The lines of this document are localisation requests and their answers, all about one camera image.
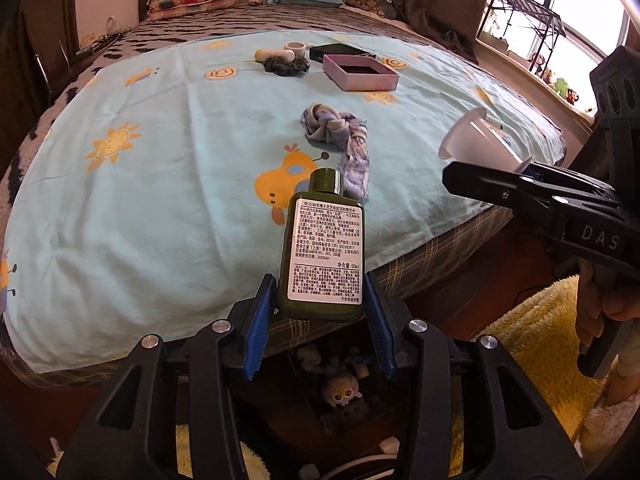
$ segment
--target metal screw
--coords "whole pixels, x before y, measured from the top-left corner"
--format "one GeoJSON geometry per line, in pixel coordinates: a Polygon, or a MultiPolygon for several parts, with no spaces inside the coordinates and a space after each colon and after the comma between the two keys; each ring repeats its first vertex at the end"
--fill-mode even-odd
{"type": "Polygon", "coordinates": [[[155,334],[145,335],[142,338],[142,346],[145,348],[154,348],[158,346],[159,342],[160,342],[160,339],[155,334]]]}
{"type": "Polygon", "coordinates": [[[412,319],[409,322],[409,328],[414,332],[424,332],[428,327],[429,325],[427,325],[427,322],[421,319],[412,319]]]}
{"type": "Polygon", "coordinates": [[[498,340],[492,335],[483,335],[480,338],[480,344],[491,350],[498,346],[498,340]]]}
{"type": "Polygon", "coordinates": [[[231,323],[229,323],[226,319],[219,319],[213,322],[211,325],[213,332],[218,332],[219,334],[229,332],[231,330],[231,323]]]}

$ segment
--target pink box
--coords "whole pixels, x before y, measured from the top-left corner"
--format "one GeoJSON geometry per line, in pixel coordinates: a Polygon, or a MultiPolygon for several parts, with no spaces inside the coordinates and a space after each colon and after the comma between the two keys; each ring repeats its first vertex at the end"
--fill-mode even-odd
{"type": "Polygon", "coordinates": [[[322,70],[345,92],[390,91],[400,76],[369,56],[325,54],[322,70]]]}

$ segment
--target plastic cup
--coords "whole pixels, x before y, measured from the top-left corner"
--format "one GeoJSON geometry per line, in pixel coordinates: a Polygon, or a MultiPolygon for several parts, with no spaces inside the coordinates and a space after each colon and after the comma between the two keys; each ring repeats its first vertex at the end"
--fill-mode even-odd
{"type": "Polygon", "coordinates": [[[522,173],[531,161],[521,160],[486,120],[486,108],[473,108],[451,127],[442,139],[438,156],[446,160],[522,173]]]}

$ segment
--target blue gripper pad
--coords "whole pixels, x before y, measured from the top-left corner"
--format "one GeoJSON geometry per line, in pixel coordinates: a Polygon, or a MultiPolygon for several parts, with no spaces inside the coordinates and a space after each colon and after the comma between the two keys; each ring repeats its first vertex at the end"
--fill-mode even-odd
{"type": "Polygon", "coordinates": [[[275,309],[276,279],[265,274],[258,294],[247,315],[247,323],[242,327],[244,336],[244,365],[242,375],[248,381],[260,369],[260,362],[267,346],[269,324],[275,309]]]}
{"type": "Polygon", "coordinates": [[[382,301],[386,300],[382,298],[381,301],[378,296],[375,279],[370,272],[364,275],[364,313],[367,317],[373,348],[376,350],[378,365],[386,378],[391,379],[396,374],[394,338],[382,307],[382,301]]]}

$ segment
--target bottle cap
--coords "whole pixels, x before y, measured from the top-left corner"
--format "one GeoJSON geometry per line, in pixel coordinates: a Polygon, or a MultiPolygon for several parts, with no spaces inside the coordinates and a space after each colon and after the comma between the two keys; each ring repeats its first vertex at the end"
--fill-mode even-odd
{"type": "Polygon", "coordinates": [[[309,191],[342,195],[342,174],[334,168],[318,168],[309,177],[309,191]]]}

